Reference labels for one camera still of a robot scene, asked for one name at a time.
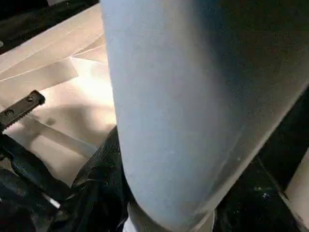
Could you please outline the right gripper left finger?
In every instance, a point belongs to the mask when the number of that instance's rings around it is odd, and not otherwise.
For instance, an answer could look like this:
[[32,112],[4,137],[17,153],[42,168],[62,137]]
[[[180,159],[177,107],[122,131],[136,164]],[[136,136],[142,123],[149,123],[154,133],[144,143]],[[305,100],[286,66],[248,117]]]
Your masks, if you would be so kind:
[[121,232],[128,218],[117,128],[78,172],[55,216],[57,232]]

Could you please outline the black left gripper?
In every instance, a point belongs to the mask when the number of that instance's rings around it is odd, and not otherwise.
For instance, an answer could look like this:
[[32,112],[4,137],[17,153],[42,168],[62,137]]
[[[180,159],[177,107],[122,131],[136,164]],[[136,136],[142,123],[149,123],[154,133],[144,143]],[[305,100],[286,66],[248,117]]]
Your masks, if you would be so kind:
[[37,90],[4,109],[0,113],[0,131],[3,132],[11,125],[29,114],[36,107],[45,103],[45,97]]

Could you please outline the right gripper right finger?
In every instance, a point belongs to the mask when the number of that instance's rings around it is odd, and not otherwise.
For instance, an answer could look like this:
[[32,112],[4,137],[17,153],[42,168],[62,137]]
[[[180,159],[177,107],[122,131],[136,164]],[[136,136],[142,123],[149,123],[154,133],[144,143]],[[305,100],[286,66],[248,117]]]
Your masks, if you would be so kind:
[[216,208],[216,232],[307,232],[274,178],[254,159]]

